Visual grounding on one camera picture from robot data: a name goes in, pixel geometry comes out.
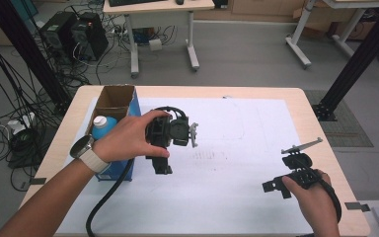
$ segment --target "keyboard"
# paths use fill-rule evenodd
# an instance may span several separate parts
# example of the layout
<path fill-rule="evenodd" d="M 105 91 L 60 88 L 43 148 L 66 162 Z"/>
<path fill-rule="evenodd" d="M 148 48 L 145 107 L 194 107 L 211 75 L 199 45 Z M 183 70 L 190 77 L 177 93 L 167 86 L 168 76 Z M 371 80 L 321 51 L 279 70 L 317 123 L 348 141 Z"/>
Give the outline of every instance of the keyboard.
<path fill-rule="evenodd" d="M 139 3 L 159 2 L 166 0 L 109 0 L 110 7 L 125 6 Z"/>

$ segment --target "wristwatch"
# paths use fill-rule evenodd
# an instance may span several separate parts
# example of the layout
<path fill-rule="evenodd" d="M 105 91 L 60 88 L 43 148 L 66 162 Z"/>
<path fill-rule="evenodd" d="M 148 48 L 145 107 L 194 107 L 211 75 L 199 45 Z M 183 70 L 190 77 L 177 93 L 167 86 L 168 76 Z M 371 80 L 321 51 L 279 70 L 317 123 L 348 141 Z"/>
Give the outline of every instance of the wristwatch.
<path fill-rule="evenodd" d="M 81 159 L 95 173 L 105 171 L 110 163 L 103 161 L 92 150 L 95 139 L 91 135 L 85 135 L 80 138 L 70 149 L 70 156 L 75 159 Z"/>

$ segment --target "black metal pole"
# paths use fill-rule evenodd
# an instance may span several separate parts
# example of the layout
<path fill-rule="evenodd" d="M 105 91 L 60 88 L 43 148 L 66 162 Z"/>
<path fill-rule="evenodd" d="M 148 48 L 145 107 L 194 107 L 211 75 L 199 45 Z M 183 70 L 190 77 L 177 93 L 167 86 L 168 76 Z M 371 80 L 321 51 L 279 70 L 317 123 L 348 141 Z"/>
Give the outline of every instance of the black metal pole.
<path fill-rule="evenodd" d="M 65 114 L 72 98 L 56 79 L 10 0 L 0 0 L 0 28 L 36 75 L 43 89 L 54 102 L 57 112 Z"/>
<path fill-rule="evenodd" d="M 378 54 L 379 20 L 353 54 L 319 105 L 312 106 L 318 120 L 334 119 L 334 110 L 338 104 Z"/>

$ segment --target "table foot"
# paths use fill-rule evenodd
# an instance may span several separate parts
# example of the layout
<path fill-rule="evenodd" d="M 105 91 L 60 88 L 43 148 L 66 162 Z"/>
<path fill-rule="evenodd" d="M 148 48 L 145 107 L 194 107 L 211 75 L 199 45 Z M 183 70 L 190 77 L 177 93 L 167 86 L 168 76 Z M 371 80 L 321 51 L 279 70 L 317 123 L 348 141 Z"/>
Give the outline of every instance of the table foot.
<path fill-rule="evenodd" d="M 137 43 L 134 46 L 134 50 L 131 50 L 131 78 L 138 76 L 138 50 Z"/>
<path fill-rule="evenodd" d="M 300 58 L 301 62 L 303 63 L 304 69 L 312 65 L 312 62 L 309 60 L 309 58 L 306 57 L 306 55 L 303 53 L 300 47 L 298 47 L 297 44 L 291 42 L 290 37 L 285 38 L 285 40 L 287 41 L 287 44 L 290 45 L 291 49 L 293 49 L 294 53 L 298 56 L 298 58 Z"/>
<path fill-rule="evenodd" d="M 352 48 L 350 48 L 346 42 L 344 42 L 343 40 L 341 40 L 340 36 L 337 36 L 337 35 L 333 35 L 332 36 L 332 39 L 334 39 L 335 43 L 337 44 L 338 47 L 340 47 L 342 49 L 342 51 L 344 53 L 346 53 L 346 55 L 348 55 L 349 57 L 352 57 L 353 54 L 354 54 L 354 51 L 352 50 Z"/>
<path fill-rule="evenodd" d="M 189 59 L 191 67 L 194 71 L 197 71 L 199 68 L 198 58 L 196 58 L 195 49 L 193 45 L 189 45 L 189 41 L 187 40 L 187 49 L 189 51 Z"/>

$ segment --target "watch face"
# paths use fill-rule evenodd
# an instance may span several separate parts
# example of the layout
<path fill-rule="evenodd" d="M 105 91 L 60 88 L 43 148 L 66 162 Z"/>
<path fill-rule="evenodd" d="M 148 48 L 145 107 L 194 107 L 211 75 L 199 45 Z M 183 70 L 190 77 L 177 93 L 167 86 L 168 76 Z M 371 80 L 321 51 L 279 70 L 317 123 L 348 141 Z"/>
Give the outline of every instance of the watch face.
<path fill-rule="evenodd" d="M 79 158 L 85 151 L 91 148 L 91 143 L 94 141 L 91 135 L 85 135 L 72 146 L 70 149 L 70 156 Z"/>

